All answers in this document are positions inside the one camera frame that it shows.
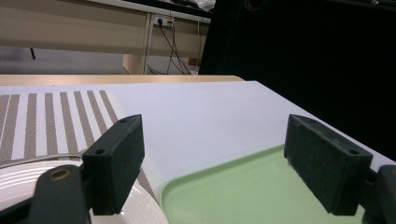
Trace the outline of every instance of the gray stripe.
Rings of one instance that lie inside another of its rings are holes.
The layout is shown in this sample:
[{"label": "gray stripe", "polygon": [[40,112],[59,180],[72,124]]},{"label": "gray stripe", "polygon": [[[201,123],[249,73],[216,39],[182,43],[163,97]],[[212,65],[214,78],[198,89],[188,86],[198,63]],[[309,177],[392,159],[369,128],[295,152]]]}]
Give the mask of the gray stripe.
[{"label": "gray stripe", "polygon": [[8,100],[9,100],[9,95],[0,95],[0,148],[1,148],[1,139],[3,136],[4,121],[6,120]]},{"label": "gray stripe", "polygon": [[64,115],[64,131],[66,132],[66,142],[69,153],[78,153],[77,139],[73,126],[70,105],[67,92],[61,92],[62,113]]},{"label": "gray stripe", "polygon": [[55,115],[53,112],[52,93],[45,94],[46,107],[46,130],[47,130],[47,153],[49,155],[58,154],[58,144],[56,138]]},{"label": "gray stripe", "polygon": [[81,92],[75,91],[75,98],[77,104],[77,110],[79,115],[79,120],[81,120],[82,131],[84,132],[85,142],[87,147],[90,147],[93,142],[93,134],[90,123],[88,122],[87,112],[85,111],[84,103],[82,102]]},{"label": "gray stripe", "polygon": [[27,115],[26,115],[26,137],[24,158],[35,157],[36,148],[36,107],[37,107],[37,94],[29,94],[27,102]]},{"label": "gray stripe", "polygon": [[96,101],[93,91],[88,91],[88,98],[90,99],[92,111],[95,115],[96,123],[99,126],[100,134],[104,134],[107,130],[107,126],[105,124],[105,120],[103,119],[102,113],[100,112],[99,105]]},{"label": "gray stripe", "polygon": [[18,104],[20,96],[12,94],[9,99],[9,106],[4,128],[4,136],[0,149],[0,161],[10,161],[12,156],[12,148],[14,146],[15,126],[17,124]]},{"label": "gray stripe", "polygon": [[110,101],[108,100],[107,94],[105,91],[99,91],[100,95],[102,96],[103,103],[105,103],[105,107],[107,109],[107,113],[111,118],[113,123],[116,123],[119,119],[117,118],[116,112],[114,112],[113,106],[111,105]]},{"label": "gray stripe", "polygon": [[155,201],[157,201],[154,196],[154,191],[152,191],[151,185],[149,184],[148,178],[146,177],[143,168],[140,168],[140,173],[137,176],[137,181],[139,181],[139,185],[142,186],[142,188],[145,189]]}]

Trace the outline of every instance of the floor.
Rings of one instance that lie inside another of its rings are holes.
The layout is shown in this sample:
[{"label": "floor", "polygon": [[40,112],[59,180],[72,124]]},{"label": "floor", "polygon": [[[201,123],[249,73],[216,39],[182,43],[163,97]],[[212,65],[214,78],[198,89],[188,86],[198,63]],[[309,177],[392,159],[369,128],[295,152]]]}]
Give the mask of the floor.
[{"label": "floor", "polygon": [[[55,49],[0,47],[0,74],[14,75],[128,75],[122,66],[122,54]],[[196,75],[199,66],[184,60],[149,56],[148,74]]]}]

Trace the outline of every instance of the white stripe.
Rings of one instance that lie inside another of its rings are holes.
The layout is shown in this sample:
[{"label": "white stripe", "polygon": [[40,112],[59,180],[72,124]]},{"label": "white stripe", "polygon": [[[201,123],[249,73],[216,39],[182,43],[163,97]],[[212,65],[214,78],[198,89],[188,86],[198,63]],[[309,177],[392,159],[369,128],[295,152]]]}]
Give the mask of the white stripe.
[{"label": "white stripe", "polygon": [[37,125],[35,154],[37,156],[47,155],[47,130],[46,130],[46,108],[44,93],[37,94]]},{"label": "white stripe", "polygon": [[11,159],[22,159],[24,156],[24,142],[26,136],[28,94],[21,94],[18,104],[17,122],[15,126],[14,143]]},{"label": "white stripe", "polygon": [[153,166],[153,162],[150,157],[146,156],[142,162],[142,169],[145,171],[146,179],[151,186],[152,192],[156,199],[160,198],[160,192],[162,189],[162,181],[158,176],[158,170]]},{"label": "white stripe", "polygon": [[72,117],[73,127],[76,135],[76,142],[78,151],[87,148],[87,143],[85,142],[84,131],[82,131],[81,120],[79,119],[76,98],[72,91],[67,92],[67,100],[70,106],[70,115]]},{"label": "white stripe", "polygon": [[98,103],[99,110],[102,114],[103,120],[105,121],[105,125],[109,129],[113,125],[113,122],[111,121],[110,115],[107,112],[102,96],[100,95],[99,91],[93,91],[93,95],[95,96],[96,102]]},{"label": "white stripe", "polygon": [[6,120],[7,120],[7,114],[8,114],[8,107],[9,107],[9,100],[10,100],[10,98],[11,98],[11,96],[9,95],[9,96],[8,96],[8,99],[7,99],[6,108],[5,108],[5,110],[4,110],[4,113],[6,113],[6,114],[4,115],[3,127],[1,127],[2,130],[1,130],[1,135],[0,135],[0,149],[1,149],[2,142],[3,142],[4,130],[6,129]]},{"label": "white stripe", "polygon": [[53,116],[55,118],[56,141],[58,153],[67,153],[66,131],[64,130],[64,114],[62,112],[61,95],[59,92],[52,94]]},{"label": "white stripe", "polygon": [[90,99],[88,98],[88,93],[86,91],[81,92],[82,102],[84,103],[85,111],[87,113],[88,122],[90,123],[93,140],[96,141],[101,136],[99,125],[96,122],[95,115],[93,114]]},{"label": "white stripe", "polygon": [[106,95],[107,95],[108,101],[113,106],[114,113],[116,113],[117,119],[124,119],[126,117],[125,111],[123,110],[123,107],[120,106],[119,101],[116,100],[117,98],[108,91],[106,91]]}]

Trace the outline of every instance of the striped mat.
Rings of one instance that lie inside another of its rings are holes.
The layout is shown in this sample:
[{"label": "striped mat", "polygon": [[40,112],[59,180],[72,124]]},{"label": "striped mat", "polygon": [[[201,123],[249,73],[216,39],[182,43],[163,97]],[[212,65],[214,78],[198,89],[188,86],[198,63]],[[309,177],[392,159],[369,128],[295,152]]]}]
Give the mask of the striped mat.
[{"label": "striped mat", "polygon": [[[107,91],[0,95],[0,161],[78,153],[122,118]],[[137,180],[156,199],[143,169]]]}]

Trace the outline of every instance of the screw hole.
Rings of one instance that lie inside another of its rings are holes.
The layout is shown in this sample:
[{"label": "screw hole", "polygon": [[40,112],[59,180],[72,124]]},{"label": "screw hole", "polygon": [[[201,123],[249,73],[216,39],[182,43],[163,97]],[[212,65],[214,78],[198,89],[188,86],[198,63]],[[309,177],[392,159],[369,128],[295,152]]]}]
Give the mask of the screw hole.
[{"label": "screw hole", "polygon": [[100,154],[103,154],[104,152],[105,152],[104,149],[97,149],[97,150],[95,151],[95,154],[96,154],[96,155],[100,155]]},{"label": "screw hole", "polygon": [[359,155],[359,152],[357,150],[350,149],[348,152],[353,155]]},{"label": "screw hole", "polygon": [[70,170],[58,169],[49,175],[49,179],[50,180],[60,180],[60,179],[67,177],[68,175],[70,175]]}]

